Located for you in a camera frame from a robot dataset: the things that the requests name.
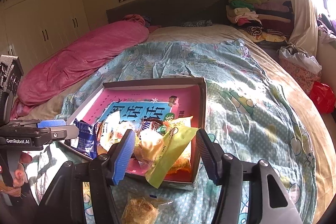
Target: curtain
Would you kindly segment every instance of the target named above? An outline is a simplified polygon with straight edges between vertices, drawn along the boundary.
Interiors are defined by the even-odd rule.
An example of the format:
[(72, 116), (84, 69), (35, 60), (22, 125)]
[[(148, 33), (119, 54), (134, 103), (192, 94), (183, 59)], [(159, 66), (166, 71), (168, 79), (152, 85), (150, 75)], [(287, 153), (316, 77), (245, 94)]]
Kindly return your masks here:
[(318, 28), (314, 6), (311, 0), (291, 0), (294, 11), (294, 30), (290, 43), (304, 48), (310, 55), (316, 55)]

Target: mattress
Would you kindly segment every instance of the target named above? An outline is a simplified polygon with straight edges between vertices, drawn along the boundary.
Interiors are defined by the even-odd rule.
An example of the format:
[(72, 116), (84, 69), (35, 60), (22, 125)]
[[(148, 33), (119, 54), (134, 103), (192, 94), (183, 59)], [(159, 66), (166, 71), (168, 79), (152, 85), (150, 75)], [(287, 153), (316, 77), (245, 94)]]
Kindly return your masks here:
[[(283, 87), (286, 98), (310, 134), (316, 157), (318, 201), (313, 222), (316, 223), (336, 192), (336, 154), (331, 137), (320, 114), (295, 80), (245, 35), (226, 25), (161, 28), (151, 33), (146, 42), (220, 43), (224, 40), (235, 40), (237, 38), (242, 38), (245, 41), (251, 55), (265, 70), (267, 76), (275, 84), (280, 84)], [(23, 118), (54, 118), (55, 114), (60, 113), (65, 96), (76, 92), (84, 82), (85, 80), (82, 80), (72, 85), (45, 104), (34, 108), (28, 116)]]

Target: dark gray headboard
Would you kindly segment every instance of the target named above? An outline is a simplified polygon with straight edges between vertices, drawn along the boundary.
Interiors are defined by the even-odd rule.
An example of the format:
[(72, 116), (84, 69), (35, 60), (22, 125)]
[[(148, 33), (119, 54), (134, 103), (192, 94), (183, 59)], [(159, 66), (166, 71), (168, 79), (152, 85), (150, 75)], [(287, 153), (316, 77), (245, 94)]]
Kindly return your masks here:
[(228, 0), (134, 0), (106, 11), (109, 23), (125, 15), (149, 16), (151, 25), (180, 26), (186, 21), (211, 19), (213, 23), (229, 25), (226, 17)]

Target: green snack package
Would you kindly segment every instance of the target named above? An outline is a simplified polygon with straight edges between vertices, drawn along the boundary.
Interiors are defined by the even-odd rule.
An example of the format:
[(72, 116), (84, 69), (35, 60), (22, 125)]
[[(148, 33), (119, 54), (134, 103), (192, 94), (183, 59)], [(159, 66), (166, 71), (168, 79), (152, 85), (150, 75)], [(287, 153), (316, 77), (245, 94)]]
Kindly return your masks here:
[(169, 169), (196, 135), (198, 128), (175, 126), (163, 136), (163, 148), (153, 166), (145, 173), (146, 180), (159, 188)]

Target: polka dot blanket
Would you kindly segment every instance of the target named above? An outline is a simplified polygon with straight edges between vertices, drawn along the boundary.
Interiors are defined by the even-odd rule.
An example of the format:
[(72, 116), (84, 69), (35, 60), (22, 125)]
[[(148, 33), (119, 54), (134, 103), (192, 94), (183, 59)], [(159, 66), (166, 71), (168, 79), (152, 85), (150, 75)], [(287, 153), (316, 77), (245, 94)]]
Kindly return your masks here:
[[(57, 118), (67, 119), (103, 82), (160, 77), (204, 77), (207, 83), (206, 131), (213, 142), (240, 160), (268, 160), (289, 192), (304, 223), (311, 223), (316, 207), (315, 158), (310, 137), (284, 97), (251, 57), (243, 40), (219, 44), (153, 42), (129, 48), (97, 70), (75, 94), (65, 97)], [(81, 162), (57, 144), (47, 146), (27, 168), (36, 199), (66, 160)], [(208, 179), (201, 163), (193, 191), (155, 189), (125, 178), (112, 188), (121, 216), (127, 189), (136, 188), (174, 200), (156, 223), (211, 223), (220, 187)], [(84, 184), (87, 223), (94, 223), (89, 185)], [(249, 185), (244, 184), (239, 224), (246, 223)]]

